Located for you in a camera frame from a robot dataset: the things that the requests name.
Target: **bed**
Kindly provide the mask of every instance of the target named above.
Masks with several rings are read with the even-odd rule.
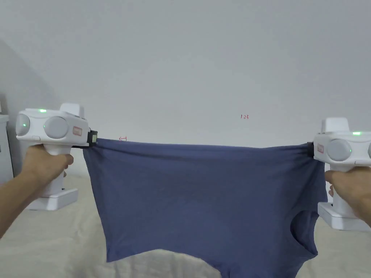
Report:
[[[0,240],[1,278],[218,278],[200,259],[154,250],[106,263],[106,246],[90,180],[65,178],[78,188],[78,202],[59,211],[24,211]],[[371,277],[371,233],[336,231],[318,219],[319,255],[298,278]]]

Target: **blue t-shirt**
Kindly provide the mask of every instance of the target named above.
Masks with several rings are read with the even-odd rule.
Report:
[[[223,278],[294,278],[317,255],[324,163],[306,145],[99,139],[83,153],[108,262],[165,249],[201,258]]]

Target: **white gripper device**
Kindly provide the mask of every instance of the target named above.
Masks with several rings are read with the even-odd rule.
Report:
[[[19,112],[17,139],[32,145],[43,144],[51,155],[69,154],[71,148],[88,148],[96,143],[97,131],[88,126],[84,108],[63,103],[59,110],[30,109]],[[63,172],[27,209],[54,211],[77,201],[78,190],[63,188]]]
[[[371,132],[350,131],[346,118],[322,121],[321,133],[309,142],[310,156],[328,163],[331,170],[347,172],[358,166],[371,166]],[[318,214],[334,229],[371,231],[334,190],[333,203],[318,204]]]

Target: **finger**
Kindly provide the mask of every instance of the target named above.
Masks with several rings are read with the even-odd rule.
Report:
[[[334,182],[334,174],[335,174],[335,171],[332,171],[332,170],[329,170],[329,171],[326,171],[325,172],[325,180],[331,184],[333,184]]]
[[[66,156],[66,159],[67,159],[67,165],[71,165],[73,163],[73,156],[68,154],[68,155],[65,155]]]

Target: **white backdrop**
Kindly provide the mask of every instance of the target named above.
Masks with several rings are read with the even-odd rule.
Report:
[[[99,137],[140,142],[301,144],[329,116],[371,130],[370,26],[368,0],[0,2],[29,83],[84,105]],[[14,115],[36,94],[10,85],[24,76],[0,79]]]

